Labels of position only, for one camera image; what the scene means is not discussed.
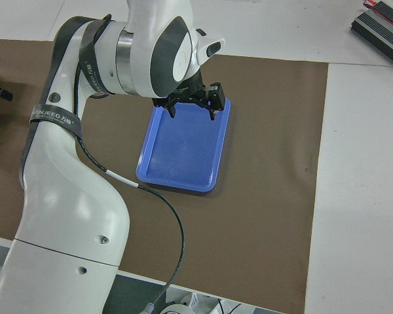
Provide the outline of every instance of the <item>white tabletop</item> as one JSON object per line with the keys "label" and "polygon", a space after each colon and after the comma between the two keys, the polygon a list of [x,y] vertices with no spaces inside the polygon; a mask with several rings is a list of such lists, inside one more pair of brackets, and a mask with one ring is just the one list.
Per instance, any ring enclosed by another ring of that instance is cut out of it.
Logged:
{"label": "white tabletop", "polygon": [[[362,1],[194,0],[193,8],[201,25],[224,34],[222,54],[332,63],[305,313],[392,314],[393,67],[349,31]],[[0,39],[53,40],[69,17],[108,12],[128,16],[123,0],[0,1]]]}

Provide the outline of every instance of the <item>brown mat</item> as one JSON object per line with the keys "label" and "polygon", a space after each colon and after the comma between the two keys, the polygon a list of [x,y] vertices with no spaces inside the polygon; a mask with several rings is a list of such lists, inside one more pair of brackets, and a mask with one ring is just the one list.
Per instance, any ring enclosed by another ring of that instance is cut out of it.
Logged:
{"label": "brown mat", "polygon": [[[0,84],[14,93],[12,103],[0,100],[0,237],[7,239],[22,214],[18,166],[50,54],[48,42],[0,41]],[[214,190],[164,192],[187,232],[178,285],[303,312],[327,69],[232,56],[216,56],[203,67],[204,82],[221,82],[232,109]],[[88,149],[135,179],[151,110],[150,99],[91,99],[84,114]],[[167,280],[180,246],[174,217],[151,195],[109,181],[131,218],[121,269]]]}

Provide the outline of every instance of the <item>white robotic arm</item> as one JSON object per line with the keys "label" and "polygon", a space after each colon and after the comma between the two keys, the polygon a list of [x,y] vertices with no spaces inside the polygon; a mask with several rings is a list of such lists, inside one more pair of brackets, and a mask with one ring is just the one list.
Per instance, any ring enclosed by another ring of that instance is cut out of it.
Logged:
{"label": "white robotic arm", "polygon": [[172,116],[184,98],[212,118],[221,110],[221,86],[205,88],[199,66],[224,40],[194,28],[189,0],[128,4],[127,23],[76,17],[56,36],[22,157],[24,211],[0,275],[0,314],[102,313],[129,218],[119,193],[76,155],[87,98],[138,94]]}

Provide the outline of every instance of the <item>blue plastic tray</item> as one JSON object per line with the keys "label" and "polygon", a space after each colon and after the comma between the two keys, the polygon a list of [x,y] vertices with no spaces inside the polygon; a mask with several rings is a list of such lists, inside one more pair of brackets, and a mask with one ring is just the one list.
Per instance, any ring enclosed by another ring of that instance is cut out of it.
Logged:
{"label": "blue plastic tray", "polygon": [[225,130],[230,113],[210,120],[207,110],[178,103],[172,119],[163,108],[154,108],[145,136],[136,175],[143,182],[197,192],[211,190],[217,180]]}

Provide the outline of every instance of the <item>black finned device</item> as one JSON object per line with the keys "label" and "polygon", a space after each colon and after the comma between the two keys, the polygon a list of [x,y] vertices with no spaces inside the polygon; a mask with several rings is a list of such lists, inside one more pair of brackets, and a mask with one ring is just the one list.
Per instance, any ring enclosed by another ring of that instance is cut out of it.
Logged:
{"label": "black finned device", "polygon": [[351,30],[393,61],[393,9],[380,1],[357,17]]}

